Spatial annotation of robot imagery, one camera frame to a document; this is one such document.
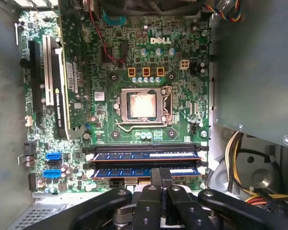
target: black plastic arm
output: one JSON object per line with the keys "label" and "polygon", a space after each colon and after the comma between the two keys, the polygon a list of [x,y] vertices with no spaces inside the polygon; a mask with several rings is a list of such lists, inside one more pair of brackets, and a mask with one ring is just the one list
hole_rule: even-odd
{"label": "black plastic arm", "polygon": [[129,204],[131,200],[132,194],[127,189],[112,189],[31,225],[25,230],[97,230],[111,220],[116,209]]}
{"label": "black plastic arm", "polygon": [[248,219],[268,230],[288,229],[287,218],[249,205],[244,201],[213,189],[202,190],[198,194],[198,201],[200,204],[212,208],[232,220]]}

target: mounting screw hole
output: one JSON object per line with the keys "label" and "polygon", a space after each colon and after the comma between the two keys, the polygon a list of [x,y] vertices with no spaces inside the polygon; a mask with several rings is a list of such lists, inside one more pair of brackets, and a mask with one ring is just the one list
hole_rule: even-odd
{"label": "mounting screw hole", "polygon": [[247,161],[250,164],[253,163],[254,162],[254,157],[248,157]]}

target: white label sticker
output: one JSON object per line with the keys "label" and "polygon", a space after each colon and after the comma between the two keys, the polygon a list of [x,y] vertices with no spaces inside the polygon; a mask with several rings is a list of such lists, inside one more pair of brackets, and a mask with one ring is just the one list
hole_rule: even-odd
{"label": "white label sticker", "polygon": [[94,93],[94,100],[96,102],[98,101],[104,101],[105,100],[105,93],[104,92],[95,92]]}
{"label": "white label sticker", "polygon": [[192,173],[193,169],[170,169],[171,173]]}
{"label": "white label sticker", "polygon": [[72,63],[66,62],[68,89],[74,91]]}
{"label": "white label sticker", "polygon": [[75,85],[75,93],[78,93],[78,79],[77,79],[77,64],[75,62],[72,63],[73,69],[73,80]]}
{"label": "white label sticker", "polygon": [[193,153],[151,153],[150,157],[192,157]]}

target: red wire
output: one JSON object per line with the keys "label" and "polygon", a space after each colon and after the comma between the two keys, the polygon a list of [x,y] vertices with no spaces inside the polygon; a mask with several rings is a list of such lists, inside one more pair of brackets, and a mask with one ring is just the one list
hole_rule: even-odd
{"label": "red wire", "polygon": [[98,33],[98,36],[99,36],[100,40],[103,42],[105,54],[106,54],[113,62],[120,62],[120,63],[123,63],[123,64],[124,64],[125,61],[115,59],[114,57],[112,57],[110,54],[107,53],[107,44],[106,44],[104,38],[102,37],[101,32],[100,32],[99,28],[97,27],[97,25],[96,25],[96,23],[95,23],[95,20],[94,20],[94,18],[93,18],[92,12],[91,12],[91,8],[90,8],[90,6],[91,6],[91,1],[90,1],[90,0],[87,0],[87,4],[88,4],[88,11],[90,12],[91,21],[92,21],[92,23],[93,23],[93,25],[94,25],[94,27],[95,27],[95,29],[96,29],[96,32]]}
{"label": "red wire", "polygon": [[248,203],[252,204],[254,202],[263,202],[263,201],[265,201],[263,198],[255,198],[255,199],[249,200]]}

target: metal panel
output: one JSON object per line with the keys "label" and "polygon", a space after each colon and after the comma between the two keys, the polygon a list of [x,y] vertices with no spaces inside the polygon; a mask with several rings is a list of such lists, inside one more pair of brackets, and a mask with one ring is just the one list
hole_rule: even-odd
{"label": "metal panel", "polygon": [[20,49],[15,44],[18,18],[10,7],[0,3],[0,230],[32,204],[27,171],[17,165],[26,131]]}
{"label": "metal panel", "polygon": [[214,123],[288,147],[288,0],[245,0],[213,29]]}

